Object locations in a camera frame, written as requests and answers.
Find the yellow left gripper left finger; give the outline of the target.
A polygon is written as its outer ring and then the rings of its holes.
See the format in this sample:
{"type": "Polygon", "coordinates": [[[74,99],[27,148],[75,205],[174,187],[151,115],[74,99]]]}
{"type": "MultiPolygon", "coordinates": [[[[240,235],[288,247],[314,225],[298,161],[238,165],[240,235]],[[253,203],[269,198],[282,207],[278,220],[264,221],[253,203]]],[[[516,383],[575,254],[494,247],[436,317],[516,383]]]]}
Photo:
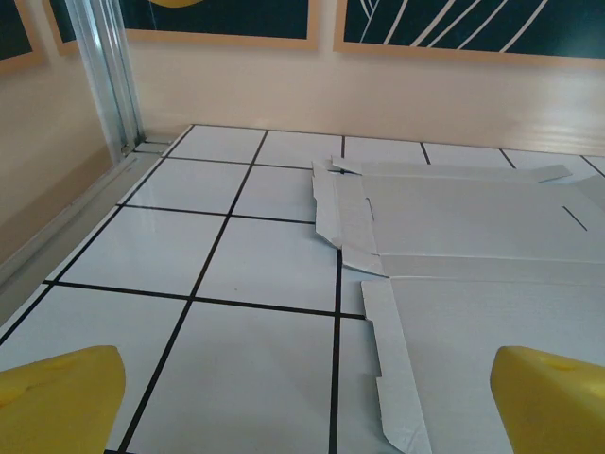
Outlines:
{"type": "Polygon", "coordinates": [[[93,346],[1,373],[3,453],[102,453],[126,388],[116,347],[93,346]]]}

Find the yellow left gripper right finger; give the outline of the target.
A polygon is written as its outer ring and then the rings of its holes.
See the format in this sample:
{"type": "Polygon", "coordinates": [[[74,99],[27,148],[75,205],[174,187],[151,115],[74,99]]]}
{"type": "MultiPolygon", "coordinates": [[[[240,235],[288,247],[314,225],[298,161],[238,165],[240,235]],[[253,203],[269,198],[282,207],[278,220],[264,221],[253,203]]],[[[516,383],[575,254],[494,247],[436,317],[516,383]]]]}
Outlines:
{"type": "Polygon", "coordinates": [[[602,453],[604,368],[521,346],[501,347],[493,399],[515,453],[602,453]]]}

